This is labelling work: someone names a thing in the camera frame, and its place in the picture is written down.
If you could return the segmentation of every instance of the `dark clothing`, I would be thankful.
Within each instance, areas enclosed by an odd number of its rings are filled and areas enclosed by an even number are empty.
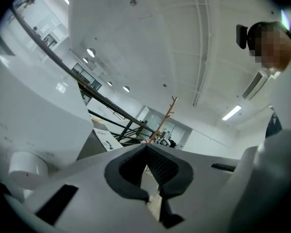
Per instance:
[[[270,122],[268,123],[267,129],[266,129],[266,133],[265,133],[265,138],[272,136],[273,134],[277,134],[282,130],[280,121],[276,115],[276,113],[274,112]]]

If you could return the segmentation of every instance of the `person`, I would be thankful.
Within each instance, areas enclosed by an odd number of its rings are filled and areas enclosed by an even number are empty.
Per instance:
[[[280,22],[258,22],[254,24],[248,31],[247,43],[251,55],[255,56],[256,61],[261,62],[264,68],[274,68],[277,71],[285,72],[291,64],[291,32]],[[281,130],[282,125],[274,111],[265,138]]]
[[[36,34],[39,38],[41,38],[41,35],[39,35],[39,34],[37,33],[37,30],[38,30],[37,27],[33,27],[32,30],[35,32],[35,34]]]
[[[24,16],[22,15],[24,10],[27,8],[28,5],[32,5],[34,4],[35,0],[25,0],[25,1],[21,1],[20,3],[18,3],[15,6],[15,10],[16,12],[22,16],[24,18]],[[10,24],[13,20],[14,20],[14,15],[12,14],[9,19],[8,19],[8,24]]]

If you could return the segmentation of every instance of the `ceiling track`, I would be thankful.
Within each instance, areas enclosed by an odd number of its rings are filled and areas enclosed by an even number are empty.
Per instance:
[[[202,54],[203,54],[203,40],[202,40],[202,35],[203,35],[203,29],[201,27],[201,15],[200,15],[200,10],[199,10],[199,5],[198,5],[198,0],[195,0],[196,3],[196,9],[197,9],[197,15],[198,15],[198,21],[199,21],[199,43],[200,43],[200,50],[199,50],[199,66],[198,66],[198,75],[197,75],[197,81],[196,81],[196,86],[195,86],[195,91],[197,91],[197,87],[198,87],[198,81],[199,81],[199,75],[200,75],[200,69],[201,69],[201,65],[202,65]],[[194,93],[193,95],[193,101],[192,101],[192,105],[194,106],[195,103],[195,98],[196,98],[196,94]]]
[[[211,36],[210,36],[210,16],[209,16],[209,2],[208,2],[208,0],[205,0],[205,5],[206,5],[207,22],[208,22],[208,35],[209,35],[208,36],[207,56],[206,56],[206,59],[205,59],[205,71],[204,71],[204,74],[203,74],[203,78],[202,78],[202,82],[201,82],[199,91],[198,91],[198,93],[196,95],[194,94],[194,99],[195,100],[193,100],[193,106],[196,106],[197,105],[198,100],[200,98],[201,91],[202,91],[202,88],[203,88],[204,82],[205,82],[205,77],[206,77],[207,69],[208,69],[208,57],[210,55],[210,40],[211,40]]]

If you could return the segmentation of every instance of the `air conditioning vent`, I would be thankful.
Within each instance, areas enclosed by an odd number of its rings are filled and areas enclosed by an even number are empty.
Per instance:
[[[267,79],[267,75],[263,74],[262,72],[258,72],[249,87],[243,93],[242,97],[247,100],[251,99],[260,90]]]

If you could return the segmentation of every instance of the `white ceiling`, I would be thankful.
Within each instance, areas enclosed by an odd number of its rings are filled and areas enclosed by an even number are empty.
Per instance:
[[[92,60],[105,71],[99,77],[112,89],[127,95],[128,85],[131,97],[162,112],[178,96],[181,113],[207,111],[217,120],[239,104],[241,115],[226,122],[232,126],[259,113],[241,95],[261,66],[238,48],[236,25],[280,19],[269,0],[129,1],[70,0],[71,48],[80,59],[94,48]]]

